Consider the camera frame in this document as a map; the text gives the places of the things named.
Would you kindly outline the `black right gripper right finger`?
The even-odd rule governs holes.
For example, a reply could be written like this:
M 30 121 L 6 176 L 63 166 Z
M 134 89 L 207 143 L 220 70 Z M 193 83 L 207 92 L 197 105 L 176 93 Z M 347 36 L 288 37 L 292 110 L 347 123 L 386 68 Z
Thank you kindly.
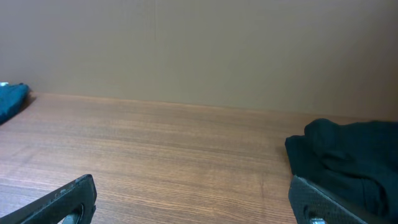
M 288 198 L 298 224 L 383 224 L 386 222 L 296 175 L 290 182 Z

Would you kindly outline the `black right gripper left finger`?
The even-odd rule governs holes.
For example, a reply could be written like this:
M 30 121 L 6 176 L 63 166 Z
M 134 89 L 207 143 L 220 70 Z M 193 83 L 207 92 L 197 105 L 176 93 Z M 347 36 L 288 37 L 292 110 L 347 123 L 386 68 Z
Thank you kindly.
M 1 223 L 90 224 L 96 210 L 93 176 L 85 174 L 1 218 Z

